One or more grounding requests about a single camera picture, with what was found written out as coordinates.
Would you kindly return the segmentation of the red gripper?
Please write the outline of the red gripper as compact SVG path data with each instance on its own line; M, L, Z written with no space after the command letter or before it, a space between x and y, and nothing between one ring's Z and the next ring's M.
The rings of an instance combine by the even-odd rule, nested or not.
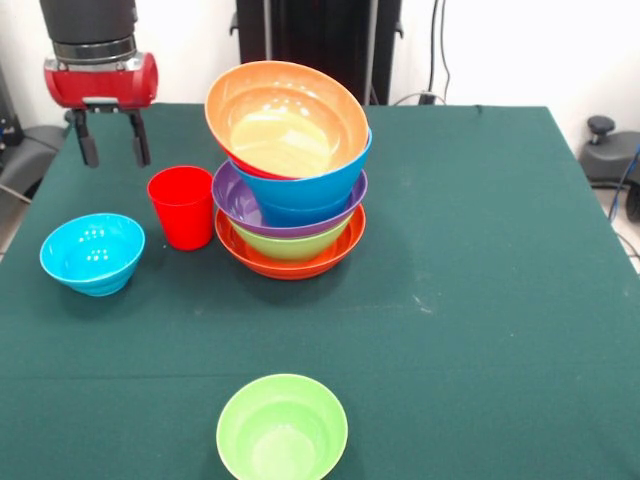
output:
M85 110L94 106L115 105L127 110L133 129L133 151L140 168L151 164L146 129L141 112L156 98L159 74L154 56L138 52L125 61L106 64L64 64L54 58L44 62L45 83L53 100L71 108L83 162L99 166L94 137L90 134Z

